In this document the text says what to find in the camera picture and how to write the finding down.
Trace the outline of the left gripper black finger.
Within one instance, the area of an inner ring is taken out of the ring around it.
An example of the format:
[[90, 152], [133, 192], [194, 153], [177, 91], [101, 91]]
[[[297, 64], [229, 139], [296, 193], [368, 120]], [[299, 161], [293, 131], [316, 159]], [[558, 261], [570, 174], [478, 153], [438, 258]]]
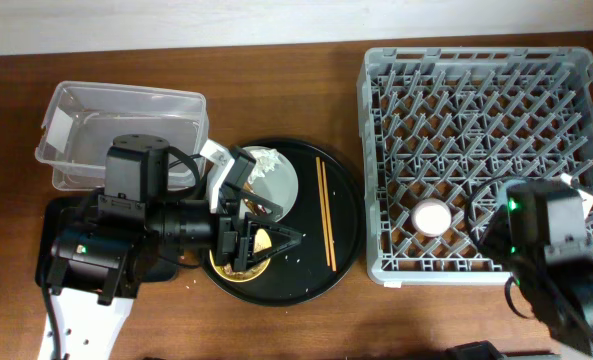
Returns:
[[276, 222], [283, 215], [281, 206], [230, 183], [223, 185], [223, 210], [238, 222], [251, 219]]
[[[243, 260], [261, 263], [299, 246], [303, 238], [302, 232], [247, 213], [243, 221]], [[269, 239], [269, 245], [256, 251], [256, 244], [266, 239]]]

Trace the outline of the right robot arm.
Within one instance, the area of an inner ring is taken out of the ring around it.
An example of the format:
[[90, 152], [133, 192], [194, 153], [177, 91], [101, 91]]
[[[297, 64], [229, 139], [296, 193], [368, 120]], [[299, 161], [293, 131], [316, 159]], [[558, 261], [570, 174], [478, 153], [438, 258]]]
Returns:
[[593, 243], [579, 189], [561, 180], [504, 176], [505, 198], [482, 234], [465, 223], [484, 256], [511, 274], [550, 336], [593, 358]]

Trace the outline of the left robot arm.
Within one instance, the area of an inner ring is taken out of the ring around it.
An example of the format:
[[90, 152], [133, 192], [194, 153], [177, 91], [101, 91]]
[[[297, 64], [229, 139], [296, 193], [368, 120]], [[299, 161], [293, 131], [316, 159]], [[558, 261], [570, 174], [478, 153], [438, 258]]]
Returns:
[[60, 220], [39, 257], [40, 358], [108, 358], [165, 249], [203, 249], [243, 272], [301, 243], [303, 233], [278, 223], [281, 206], [245, 190], [256, 163], [249, 152], [208, 140], [199, 155], [213, 167], [206, 177], [195, 156], [161, 137], [114, 139], [103, 187]]

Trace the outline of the pink plastic cup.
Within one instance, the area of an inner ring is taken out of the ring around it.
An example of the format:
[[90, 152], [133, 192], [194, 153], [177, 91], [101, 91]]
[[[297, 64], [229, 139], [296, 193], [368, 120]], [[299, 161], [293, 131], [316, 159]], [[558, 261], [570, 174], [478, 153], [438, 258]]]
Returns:
[[414, 206], [411, 221], [415, 230], [422, 235], [438, 237], [450, 228], [452, 215], [443, 201], [429, 198]]

